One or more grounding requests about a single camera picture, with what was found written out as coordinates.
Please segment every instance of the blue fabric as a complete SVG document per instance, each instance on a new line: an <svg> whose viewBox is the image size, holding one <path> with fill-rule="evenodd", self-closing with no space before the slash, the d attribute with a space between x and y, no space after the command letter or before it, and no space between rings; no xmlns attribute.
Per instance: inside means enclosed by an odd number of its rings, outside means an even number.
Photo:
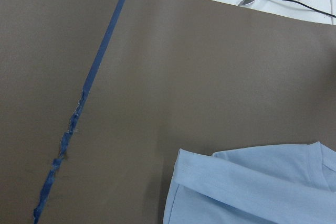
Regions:
<svg viewBox="0 0 336 224"><path fill-rule="evenodd" d="M85 83L83 85L83 89L82 89L82 95L81 98L78 102L78 105L76 107L75 112L73 113L73 115L70 118L70 124L69 124L69 129L67 132L64 133L62 139L61 139L61 143L60 143L60 154L59 157L54 159L53 163L52 163L52 169L50 170L46 181L43 184L42 190L40 192L40 201L37 205L37 207L34 209L34 224L38 223L38 220L40 218L40 215L43 211L43 208L48 200L48 196L52 187L52 184L55 181L55 172L60 168L65 152L67 151L68 145L69 145L69 141L72 137L72 135L74 134L74 131L76 129L76 125L78 122L78 119L83 111L83 107L84 104L86 102L86 99L90 93L90 89L92 87L94 78L96 77L96 74L98 72L99 66L101 64L101 61L103 60L105 51L107 49L107 46L110 42L112 33L114 31L114 28L117 24L119 15L121 13L121 9L122 6L124 4L125 0L118 0L117 6L115 7L115 10L113 12L113 15L111 17L110 23L108 25L108 28L105 32L105 35L103 37L103 40L100 44L100 47L98 49L97 55L92 63L91 69L87 75L87 78L85 80Z"/></svg>
<svg viewBox="0 0 336 224"><path fill-rule="evenodd" d="M336 152L317 142L179 151L164 224L336 223Z"/></svg>

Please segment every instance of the blue tape strip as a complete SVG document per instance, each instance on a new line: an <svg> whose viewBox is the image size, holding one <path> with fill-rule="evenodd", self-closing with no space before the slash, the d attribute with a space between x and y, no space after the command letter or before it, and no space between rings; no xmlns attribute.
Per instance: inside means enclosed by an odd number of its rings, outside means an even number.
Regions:
<svg viewBox="0 0 336 224"><path fill-rule="evenodd" d="M61 150L60 150L60 153L59 153L59 157L54 159L54 161L52 163L52 169L50 170L50 172L49 172L49 174L46 178L46 181L43 184L42 190L40 192L40 201L39 201L37 207L34 209L34 214L33 214L34 215L34 224L37 224L37 222L38 222L38 220L41 216L41 213L43 211L43 208L44 208L44 206L45 206L45 204L48 200L48 196L49 196L52 184L55 181L55 177L54 177L55 172L60 168L60 166L62 164L64 154L65 154L65 152L68 148L69 141L70 141L70 139L71 139L71 137L72 137L72 135L75 131L78 119L79 119L79 117L82 113L84 104L85 104L86 99L87 99L87 97L90 93L90 89L92 87L94 78L96 77L99 66L100 66L101 61L104 57L107 46L110 42L112 33L113 33L114 28L117 24L117 21L118 21L118 18L119 18L119 15L120 15L120 12L121 12L121 9L122 9L122 6L123 6L124 2L125 2L125 0L118 0L117 6L115 7L115 10L114 10L114 13L112 15L111 21L109 23L109 26L108 26L106 32L105 32L103 40L100 44L97 55L96 55L96 57L93 61L93 64L92 64L91 69L88 73L88 76L86 77L86 80L85 80L85 83L84 83L84 86L83 86L83 90L82 90L81 98L78 102L78 105L76 107L75 112L73 113L73 115L70 118L69 129L68 129L67 132L64 133L64 135L61 139L61 143L60 143L60 146L61 146L60 149Z"/></svg>

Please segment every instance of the black cable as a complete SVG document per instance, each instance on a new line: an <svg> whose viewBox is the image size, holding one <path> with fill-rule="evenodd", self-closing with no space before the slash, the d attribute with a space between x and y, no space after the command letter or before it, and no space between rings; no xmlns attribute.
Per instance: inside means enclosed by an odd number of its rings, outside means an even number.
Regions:
<svg viewBox="0 0 336 224"><path fill-rule="evenodd" d="M322 14L325 14L325 15L327 15L327 16L336 18L336 15L333 15L333 14L331 14L331 13L326 13L326 12L323 12L323 11L321 11L321 10L317 10L317 9L315 9L315 8L313 8L313 7L310 7L309 5L306 5L306 4L301 3L301 2L299 2L299 1L296 1L296 0L281 0L281 1L288 1L288 2L297 3L297 4L302 5L302 6L306 7L306 8L308 8L308 9L314 10L315 12L322 13Z"/></svg>

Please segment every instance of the light blue shirt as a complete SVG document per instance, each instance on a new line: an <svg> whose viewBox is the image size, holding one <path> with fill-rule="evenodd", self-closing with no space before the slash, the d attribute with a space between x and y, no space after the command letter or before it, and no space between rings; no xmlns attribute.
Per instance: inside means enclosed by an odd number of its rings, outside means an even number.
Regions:
<svg viewBox="0 0 336 224"><path fill-rule="evenodd" d="M320 142L178 154L164 224L336 223L336 152Z"/></svg>

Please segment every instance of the blue tape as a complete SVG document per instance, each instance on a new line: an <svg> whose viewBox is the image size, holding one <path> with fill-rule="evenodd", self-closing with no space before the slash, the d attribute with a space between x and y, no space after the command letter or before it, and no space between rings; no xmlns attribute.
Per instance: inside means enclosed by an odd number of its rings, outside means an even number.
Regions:
<svg viewBox="0 0 336 224"><path fill-rule="evenodd" d="M46 181L43 184L42 190L40 192L40 201L37 205L37 207L34 209L34 224L38 223L38 220L41 216L41 213L43 211L43 208L48 200L48 196L51 190L51 187L53 186L53 183L55 181L55 172L60 168L65 152L67 151L69 141L74 134L78 119L83 111L84 104L86 102L86 99L90 93L90 89L92 87L94 78L96 77L96 74L98 72L99 66L101 64L101 61L103 60L105 51L107 49L107 46L110 42L111 36L113 34L114 28L117 24L121 9L123 4L125 3L125 0L118 0L117 6L115 7L115 10L113 12L112 18L110 20L109 26L107 27L107 30L105 32L105 35L103 37L103 40L100 44L100 47L98 49L97 55L92 63L91 69L88 73L88 76L86 77L83 90L82 90L82 95L81 98L78 102L78 105L76 107L75 112L70 118L70 124L69 124L69 129L67 132L64 133L61 143L60 143L60 153L59 157L55 158L53 163L52 163L52 169L50 170Z"/></svg>

